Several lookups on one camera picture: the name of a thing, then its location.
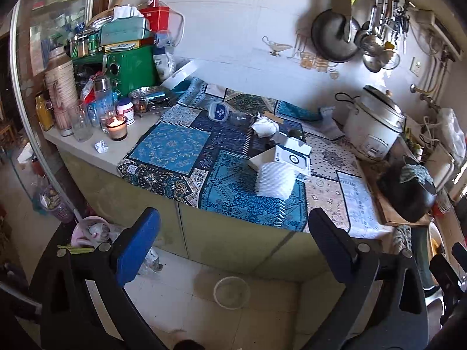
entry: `wall socket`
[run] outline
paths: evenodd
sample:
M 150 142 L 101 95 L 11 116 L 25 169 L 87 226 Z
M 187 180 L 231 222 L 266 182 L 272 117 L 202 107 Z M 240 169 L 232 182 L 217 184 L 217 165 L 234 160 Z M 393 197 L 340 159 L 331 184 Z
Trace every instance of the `wall socket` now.
M 416 57 L 413 57 L 412 59 L 410 71 L 417 77 L 420 77 L 420 74 L 422 73 L 422 62 Z

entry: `rice cooker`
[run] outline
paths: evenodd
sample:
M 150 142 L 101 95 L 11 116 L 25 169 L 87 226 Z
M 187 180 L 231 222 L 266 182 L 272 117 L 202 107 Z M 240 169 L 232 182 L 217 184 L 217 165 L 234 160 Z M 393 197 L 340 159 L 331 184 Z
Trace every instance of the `rice cooker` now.
M 356 148 L 357 157 L 383 160 L 398 135 L 402 133 L 405 116 L 387 94 L 366 85 L 344 126 L 344 133 Z

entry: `hanging pan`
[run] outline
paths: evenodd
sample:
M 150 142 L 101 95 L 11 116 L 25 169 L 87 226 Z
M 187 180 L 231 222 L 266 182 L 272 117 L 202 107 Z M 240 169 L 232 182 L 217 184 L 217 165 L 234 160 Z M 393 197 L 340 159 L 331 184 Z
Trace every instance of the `hanging pan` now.
M 344 40 L 346 18 L 334 13 L 332 9 L 320 13 L 311 25 L 311 40 L 319 56 L 334 63 L 348 62 L 358 52 L 354 44 L 360 25 L 352 18 L 352 36 L 350 43 Z

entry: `yellow bottle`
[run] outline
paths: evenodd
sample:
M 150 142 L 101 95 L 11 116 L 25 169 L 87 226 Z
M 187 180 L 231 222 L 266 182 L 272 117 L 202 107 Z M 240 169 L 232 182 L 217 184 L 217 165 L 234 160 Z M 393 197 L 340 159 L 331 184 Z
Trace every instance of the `yellow bottle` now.
M 42 130 L 46 132 L 52 128 L 54 120 L 52 118 L 52 114 L 47 110 L 42 93 L 36 94 L 36 114 L 39 118 Z

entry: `red container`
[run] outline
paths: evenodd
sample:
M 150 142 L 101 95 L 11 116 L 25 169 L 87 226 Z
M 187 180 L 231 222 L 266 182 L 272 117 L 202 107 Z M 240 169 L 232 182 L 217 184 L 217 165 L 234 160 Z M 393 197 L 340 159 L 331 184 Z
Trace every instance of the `red container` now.
M 140 12 L 148 19 L 151 31 L 158 32 L 169 28 L 169 10 L 167 6 L 157 6 L 140 9 Z

